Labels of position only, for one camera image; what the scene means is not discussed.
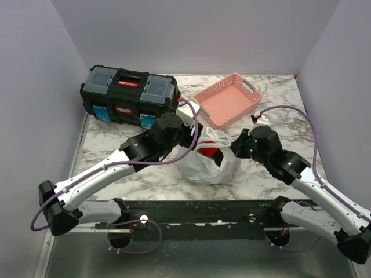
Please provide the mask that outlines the white plastic bag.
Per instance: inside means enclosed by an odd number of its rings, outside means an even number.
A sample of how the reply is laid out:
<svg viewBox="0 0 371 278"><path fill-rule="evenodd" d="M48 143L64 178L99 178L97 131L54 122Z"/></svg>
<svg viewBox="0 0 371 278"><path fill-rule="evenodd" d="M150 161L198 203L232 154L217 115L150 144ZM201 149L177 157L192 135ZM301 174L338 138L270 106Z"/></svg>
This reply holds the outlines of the white plastic bag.
<svg viewBox="0 0 371 278"><path fill-rule="evenodd" d="M231 143L232 137L227 133L207 127L202 132L196 148L176 162L176 167L189 182L203 185L228 183L241 165L241 160L230 150ZM210 157L198 152L198 148L202 147L216 147L222 151L224 159L220 167L217 167Z"/></svg>

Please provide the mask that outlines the red fake apple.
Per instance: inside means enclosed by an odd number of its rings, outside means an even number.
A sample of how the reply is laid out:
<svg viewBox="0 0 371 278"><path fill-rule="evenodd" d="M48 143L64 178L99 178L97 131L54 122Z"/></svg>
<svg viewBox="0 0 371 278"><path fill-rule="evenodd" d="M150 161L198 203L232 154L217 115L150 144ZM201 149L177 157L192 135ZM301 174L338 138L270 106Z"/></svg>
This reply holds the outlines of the red fake apple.
<svg viewBox="0 0 371 278"><path fill-rule="evenodd" d="M222 155L222 151L216 147L202 147L198 148L198 152L204 156L215 158L218 155Z"/></svg>

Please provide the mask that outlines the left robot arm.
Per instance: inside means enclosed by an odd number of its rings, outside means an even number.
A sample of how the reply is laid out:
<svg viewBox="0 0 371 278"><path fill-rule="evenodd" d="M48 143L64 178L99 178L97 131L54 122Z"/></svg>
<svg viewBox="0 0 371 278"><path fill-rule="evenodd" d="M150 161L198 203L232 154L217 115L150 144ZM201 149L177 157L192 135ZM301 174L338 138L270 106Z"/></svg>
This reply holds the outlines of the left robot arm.
<svg viewBox="0 0 371 278"><path fill-rule="evenodd" d="M164 158L174 147L189 153L195 148L202 126L195 116L167 112L149 130L129 137L109 157L75 177L39 184L38 214L43 214L52 235L63 235L79 224L105 222L117 229L128 224L122 201L88 202L96 192L148 166L175 163Z"/></svg>

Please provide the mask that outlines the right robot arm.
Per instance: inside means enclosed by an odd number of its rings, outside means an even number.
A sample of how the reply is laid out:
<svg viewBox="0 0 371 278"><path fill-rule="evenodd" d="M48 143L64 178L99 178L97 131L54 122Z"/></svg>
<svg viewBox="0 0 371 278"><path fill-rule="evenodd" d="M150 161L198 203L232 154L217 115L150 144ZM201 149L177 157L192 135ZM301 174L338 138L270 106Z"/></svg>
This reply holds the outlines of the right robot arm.
<svg viewBox="0 0 371 278"><path fill-rule="evenodd" d="M308 229L334 243L351 261L366 263L370 257L370 210L338 191L302 156L284 150L269 126L243 129L230 148L236 157L261 164L275 179L305 194L322 209L314 211L279 196L266 209L270 225L287 223Z"/></svg>

